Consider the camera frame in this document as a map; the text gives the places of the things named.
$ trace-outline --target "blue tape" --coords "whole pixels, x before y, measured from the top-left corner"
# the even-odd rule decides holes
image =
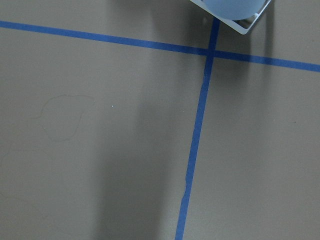
[[[264,57],[264,56],[254,56],[254,55],[247,55],[247,54],[240,54],[240,53],[233,53],[233,52],[226,52],[226,51],[215,51],[214,57],[220,58],[220,59],[236,60],[236,61],[256,63],[256,64],[265,64],[265,65],[272,65],[272,66],[306,70],[306,71],[320,73],[320,65],[299,62],[299,61],[291,61],[291,60],[284,60],[284,59]]]
[[[197,112],[195,117],[188,166],[187,166],[186,176],[185,176],[185,191],[184,191],[183,198],[181,200],[178,223],[177,223],[176,232],[175,232],[175,240],[182,240],[184,237],[189,200],[191,195],[191,188],[192,188],[192,183],[194,179],[194,172],[195,172],[195,166],[196,166],[196,160],[197,160],[197,154],[198,154],[201,128],[202,128],[202,123],[204,119],[210,78],[211,78],[216,44],[218,39],[219,26],[220,26],[220,21],[215,18],[212,24],[211,36],[210,36],[210,42],[209,42],[209,48],[208,48],[208,56],[205,62],[203,83],[200,91],[200,97],[199,97],[199,102],[198,102],[198,107],[197,107]]]
[[[156,42],[156,41],[146,41],[146,40],[127,38],[127,37],[111,36],[111,35],[83,32],[83,31],[74,31],[74,30],[30,25],[30,24],[23,24],[23,23],[9,22],[9,21],[0,21],[0,27],[6,28],[6,29],[15,29],[15,30],[23,30],[23,31],[34,32],[34,33],[51,34],[51,35],[65,36],[65,37],[78,38],[78,39],[95,40],[100,42],[122,44],[122,45],[136,46],[136,47],[149,48],[149,49],[166,50],[166,51],[179,52],[179,53],[185,53],[185,54],[194,54],[194,55],[201,55],[201,56],[206,56],[208,54],[207,49],[198,48],[198,47],[182,46],[182,45],[175,45],[175,44],[162,43],[162,42]]]

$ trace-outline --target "white plastic frame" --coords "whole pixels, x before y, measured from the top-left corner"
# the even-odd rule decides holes
[[[264,6],[261,8],[261,10],[259,12],[257,12],[255,15],[253,15],[252,17],[250,17],[248,19],[240,20],[240,21],[237,21],[237,22],[214,15],[206,7],[206,4],[202,0],[190,0],[190,1],[193,2],[194,4],[198,5],[200,8],[204,9],[205,11],[210,13],[211,15],[215,16],[217,19],[219,19],[220,21],[222,21],[225,24],[227,24],[229,27],[231,27],[234,30],[236,30],[238,33],[240,33],[242,35],[245,35],[250,31],[250,29],[253,27],[253,25],[256,23],[256,21],[258,20],[260,15],[264,12],[264,10],[267,8],[267,6],[270,4],[270,2],[272,0],[266,0],[265,3],[264,3]],[[248,26],[247,27],[243,27],[240,24],[241,21],[245,21]]]

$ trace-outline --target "blue line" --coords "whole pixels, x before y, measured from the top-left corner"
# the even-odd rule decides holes
[[[203,83],[200,91],[200,97],[199,97],[199,102],[198,102],[198,107],[197,107],[197,112],[195,117],[188,166],[187,166],[186,176],[185,176],[185,191],[184,191],[183,198],[181,200],[179,218],[178,218],[178,223],[177,223],[176,232],[175,232],[175,240],[182,240],[184,237],[191,188],[192,188],[192,183],[194,179],[194,172],[195,172],[195,166],[196,166],[196,160],[197,160],[197,154],[198,154],[201,128],[202,128],[202,123],[204,119],[211,72],[212,72],[212,67],[214,63],[215,50],[216,50],[216,44],[218,39],[219,26],[220,26],[220,21],[215,18],[212,24],[211,37],[210,37],[209,48],[208,48],[208,56],[206,58],[205,67],[204,67]]]
[[[163,42],[146,41],[146,40],[127,38],[127,37],[111,36],[111,35],[90,33],[90,32],[84,32],[84,31],[74,31],[74,30],[30,25],[30,24],[23,24],[23,23],[9,22],[9,21],[0,21],[0,27],[6,28],[6,29],[23,30],[23,31],[34,32],[34,33],[51,34],[51,35],[65,36],[65,37],[78,38],[78,39],[87,39],[87,40],[95,40],[95,41],[114,43],[114,44],[130,45],[130,46],[149,48],[149,49],[166,50],[166,51],[179,52],[179,53],[185,53],[185,54],[194,54],[194,55],[201,55],[201,56],[206,56],[208,54],[207,49],[198,48],[198,47],[182,46],[182,45],[175,45],[175,44],[169,44],[169,43],[163,43]]]
[[[220,59],[237,60],[237,61],[243,61],[243,62],[249,62],[249,63],[265,64],[265,65],[272,65],[272,66],[306,70],[306,71],[320,73],[320,65],[299,62],[299,61],[291,61],[291,60],[284,60],[284,59],[264,57],[264,56],[254,56],[254,55],[247,55],[247,54],[240,54],[240,53],[233,53],[233,52],[226,52],[226,51],[215,51],[214,57],[220,58]]]

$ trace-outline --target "gray floor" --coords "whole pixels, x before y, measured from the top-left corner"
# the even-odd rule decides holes
[[[198,48],[213,21],[188,0],[0,9]],[[319,9],[274,1],[216,48],[319,65]],[[173,240],[206,57],[5,28],[0,45],[0,239]],[[318,72],[214,60],[184,240],[320,239],[319,92]]]

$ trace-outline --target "floor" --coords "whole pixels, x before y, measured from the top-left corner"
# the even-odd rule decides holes
[[[318,0],[0,8],[0,239],[320,239]]]

